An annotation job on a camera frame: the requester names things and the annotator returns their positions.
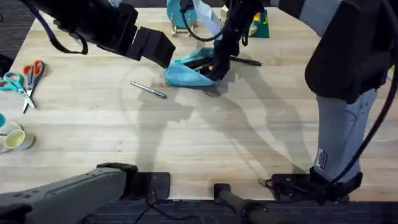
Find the blue cloth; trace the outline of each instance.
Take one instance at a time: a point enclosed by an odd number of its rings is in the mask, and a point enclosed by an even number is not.
[[[210,86],[214,84],[213,80],[184,65],[187,62],[212,57],[213,55],[214,50],[212,48],[202,48],[190,55],[176,58],[174,63],[171,63],[164,70],[164,78],[167,84],[171,86]]]
[[[6,123],[6,118],[3,114],[0,114],[0,128],[3,127]]]

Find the wooden table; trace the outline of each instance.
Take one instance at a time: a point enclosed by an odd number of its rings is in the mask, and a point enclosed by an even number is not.
[[[22,98],[1,93],[0,110],[37,142],[0,155],[0,192],[48,184],[113,161],[170,172],[170,198],[209,199],[213,184],[226,182],[244,198],[272,199],[258,178],[308,170],[316,156],[318,107],[303,73],[319,38],[278,9],[269,9],[269,19],[271,39],[249,39],[240,55],[263,66],[233,63],[217,88],[203,89],[167,86],[155,63],[94,45],[87,56],[58,52],[35,21],[12,70],[20,72],[35,59],[48,64],[34,95],[40,109],[23,115]],[[139,9],[137,24],[165,32],[177,46],[174,57],[205,46],[184,34],[173,38],[165,9]],[[80,49],[52,27],[63,44]],[[201,26],[195,32],[209,35]],[[164,92],[168,100],[130,80]],[[387,88],[380,90],[369,124]],[[397,112],[395,104],[363,155],[364,180],[352,200],[398,200]]]

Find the teal-handled scissors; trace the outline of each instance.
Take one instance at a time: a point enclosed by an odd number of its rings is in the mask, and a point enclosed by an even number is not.
[[[28,101],[28,104],[36,108],[35,104],[33,103],[32,99],[26,93],[24,89],[24,77],[16,72],[7,72],[4,75],[3,80],[0,81],[0,90],[2,91],[15,91]]]
[[[42,78],[45,71],[45,64],[41,60],[36,60],[33,65],[26,65],[24,68],[24,74],[27,76],[27,95],[29,98],[32,97],[32,94],[38,84],[39,80]],[[25,100],[24,107],[22,112],[25,113],[27,109],[27,105],[29,104],[28,100]]]

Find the white cup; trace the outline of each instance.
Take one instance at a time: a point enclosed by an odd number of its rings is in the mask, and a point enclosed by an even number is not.
[[[4,147],[8,150],[23,150],[29,148],[35,139],[33,134],[26,133],[23,130],[15,130],[9,133],[4,142]]]

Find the silver pen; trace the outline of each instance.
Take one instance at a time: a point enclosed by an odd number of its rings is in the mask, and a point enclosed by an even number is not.
[[[167,99],[167,96],[166,96],[166,94],[164,94],[164,93],[161,93],[161,92],[159,92],[159,91],[153,90],[153,89],[151,89],[151,88],[149,88],[149,87],[146,87],[146,86],[144,86],[144,85],[141,85],[141,84],[136,83],[136,82],[133,82],[133,81],[131,81],[130,84],[132,84],[133,86],[136,86],[136,87],[140,88],[141,90],[145,90],[145,91],[147,91],[147,92],[149,92],[149,93],[153,93],[155,96],[157,96],[157,97],[159,97],[159,98]]]

